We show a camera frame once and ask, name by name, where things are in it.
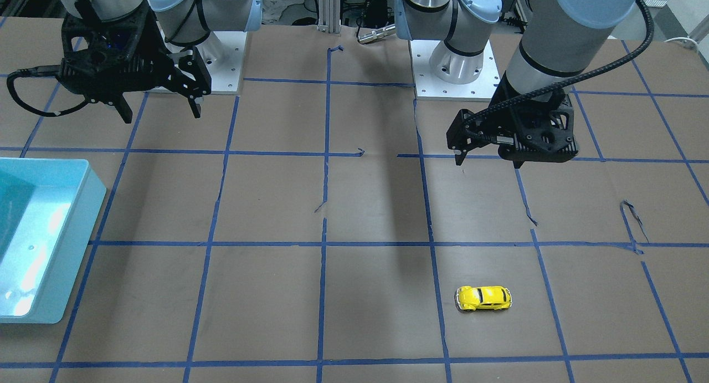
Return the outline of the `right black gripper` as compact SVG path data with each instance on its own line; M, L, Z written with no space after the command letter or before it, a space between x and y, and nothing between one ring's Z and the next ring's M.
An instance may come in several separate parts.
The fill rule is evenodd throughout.
M113 22L89 26L66 15L61 25L64 57L59 82L87 100L109 102L126 124L133 111L124 93L166 88L187 98L193 117L202 117L211 76L198 49L170 53L151 9L136 9Z

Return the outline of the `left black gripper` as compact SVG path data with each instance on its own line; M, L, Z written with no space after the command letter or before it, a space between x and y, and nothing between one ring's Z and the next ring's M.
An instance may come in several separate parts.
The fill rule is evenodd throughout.
M515 168L525 162L562 163L578 154L574 108L563 89L525 100L492 115L461 109L446 131L454 162L463 164L469 151L498 145L498 154Z

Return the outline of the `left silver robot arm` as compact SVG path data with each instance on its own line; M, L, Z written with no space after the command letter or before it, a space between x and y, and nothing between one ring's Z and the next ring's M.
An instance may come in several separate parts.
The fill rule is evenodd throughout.
M498 145L501 158L562 163L575 158L574 108L566 88L630 62L654 37L643 0L524 0L532 12L489 107L459 110L446 145L461 165L472 150ZM484 63L484 48L499 21L501 0L395 0L397 36L437 40L432 68L450 83L469 83ZM638 7L645 39L630 54L588 66L613 29Z

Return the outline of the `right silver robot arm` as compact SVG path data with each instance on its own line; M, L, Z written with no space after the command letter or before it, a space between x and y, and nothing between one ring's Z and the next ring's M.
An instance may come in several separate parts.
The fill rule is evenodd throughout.
M164 88L187 99L195 118L211 94L200 45L218 31L256 31L263 0L61 0L63 59L54 75L84 104L104 103L132 122L125 93Z

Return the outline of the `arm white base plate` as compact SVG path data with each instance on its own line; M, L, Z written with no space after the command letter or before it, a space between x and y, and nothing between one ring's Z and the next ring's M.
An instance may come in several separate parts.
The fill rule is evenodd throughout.
M248 39L246 32L212 32L198 49L211 76L211 94L235 95L240 90ZM166 43L171 53L180 52L183 47Z
M410 54L418 100L489 102L500 82L490 42L481 54L464 57L441 40L411 40Z

